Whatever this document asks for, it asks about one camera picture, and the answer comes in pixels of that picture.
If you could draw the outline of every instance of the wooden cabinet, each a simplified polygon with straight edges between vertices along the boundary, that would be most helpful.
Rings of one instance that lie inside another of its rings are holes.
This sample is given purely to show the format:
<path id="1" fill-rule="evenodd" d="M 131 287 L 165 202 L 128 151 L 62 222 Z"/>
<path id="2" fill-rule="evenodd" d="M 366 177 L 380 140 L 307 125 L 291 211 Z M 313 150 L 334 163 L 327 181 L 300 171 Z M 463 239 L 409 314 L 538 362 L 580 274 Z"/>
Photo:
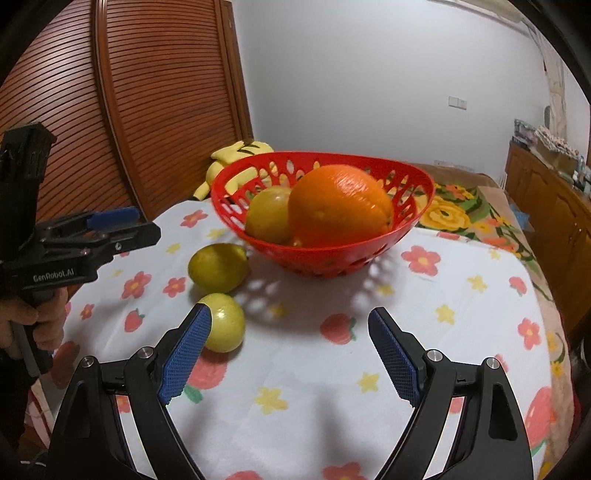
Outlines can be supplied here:
<path id="1" fill-rule="evenodd" d="M 591 309 L 591 203 L 530 152 L 511 144 L 506 190 L 530 216 L 530 242 L 567 334 Z"/>
<path id="2" fill-rule="evenodd" d="M 550 199 L 545 222 L 540 227 L 534 226 L 537 234 L 531 245 L 549 285 L 559 285 L 570 261 L 573 234 L 576 228 L 577 207 L 570 196 L 560 188 L 546 191 Z"/>
<path id="3" fill-rule="evenodd" d="M 576 227 L 572 243 L 571 261 L 555 295 L 567 332 L 572 331 L 585 316 L 591 299 L 591 225 L 588 220 Z"/>

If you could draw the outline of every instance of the yellow plush toy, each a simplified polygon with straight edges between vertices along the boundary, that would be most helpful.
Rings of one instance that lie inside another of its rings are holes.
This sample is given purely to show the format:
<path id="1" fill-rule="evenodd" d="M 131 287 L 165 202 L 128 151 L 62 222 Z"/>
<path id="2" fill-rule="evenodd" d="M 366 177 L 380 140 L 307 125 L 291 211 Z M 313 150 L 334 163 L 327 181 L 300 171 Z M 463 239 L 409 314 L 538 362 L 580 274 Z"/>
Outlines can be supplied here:
<path id="1" fill-rule="evenodd" d="M 239 141 L 229 147 L 221 148 L 212 153 L 213 163 L 207 169 L 205 174 L 205 182 L 195 190 L 193 196 L 198 200 L 203 200 L 209 195 L 212 183 L 217 175 L 228 165 L 252 155 L 259 153 L 270 153 L 273 149 L 263 142 L 255 141 Z M 233 194 L 245 183 L 249 182 L 258 175 L 256 168 L 250 167 L 240 172 L 238 175 L 230 179 L 226 184 L 226 190 L 229 194 Z"/>

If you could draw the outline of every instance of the wooden wardrobe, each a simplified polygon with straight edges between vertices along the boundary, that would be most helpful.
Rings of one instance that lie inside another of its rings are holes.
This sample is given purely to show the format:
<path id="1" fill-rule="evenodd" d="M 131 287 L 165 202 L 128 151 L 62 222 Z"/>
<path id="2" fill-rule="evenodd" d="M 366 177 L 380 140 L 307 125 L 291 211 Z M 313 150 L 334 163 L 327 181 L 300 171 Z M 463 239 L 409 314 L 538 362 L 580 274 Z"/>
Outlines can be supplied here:
<path id="1" fill-rule="evenodd" d="M 54 135 L 38 219 L 187 199 L 212 151 L 252 137 L 226 0 L 73 0 L 0 88 L 0 135 Z"/>

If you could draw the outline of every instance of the wall socket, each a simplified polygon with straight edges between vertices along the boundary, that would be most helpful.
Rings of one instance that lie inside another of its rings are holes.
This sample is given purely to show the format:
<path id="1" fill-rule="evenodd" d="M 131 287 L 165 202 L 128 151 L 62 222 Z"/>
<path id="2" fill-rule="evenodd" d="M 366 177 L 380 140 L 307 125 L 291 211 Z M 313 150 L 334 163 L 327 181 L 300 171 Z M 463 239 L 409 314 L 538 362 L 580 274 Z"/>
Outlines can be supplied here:
<path id="1" fill-rule="evenodd" d="M 461 110 L 468 109 L 468 101 L 458 97 L 449 97 L 448 104 L 451 107 L 459 108 Z"/>

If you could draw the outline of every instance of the floral bedspread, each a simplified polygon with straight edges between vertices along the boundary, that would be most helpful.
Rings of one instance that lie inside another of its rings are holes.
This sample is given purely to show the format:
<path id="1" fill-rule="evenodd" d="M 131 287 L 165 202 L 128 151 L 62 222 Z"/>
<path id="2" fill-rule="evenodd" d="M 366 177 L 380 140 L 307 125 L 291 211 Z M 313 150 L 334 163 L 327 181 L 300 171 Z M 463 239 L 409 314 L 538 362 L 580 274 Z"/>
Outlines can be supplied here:
<path id="1" fill-rule="evenodd" d="M 540 472 L 543 478 L 557 463 L 566 448 L 573 422 L 573 389 L 570 363 L 560 314 L 523 231 L 499 188 L 436 183 L 436 196 L 419 223 L 420 227 L 438 230 L 439 236 L 463 242 L 480 241 L 493 249 L 513 253 L 527 269 L 540 305 L 552 371 L 552 423 L 548 448 Z M 512 287 L 521 292 L 515 280 Z"/>

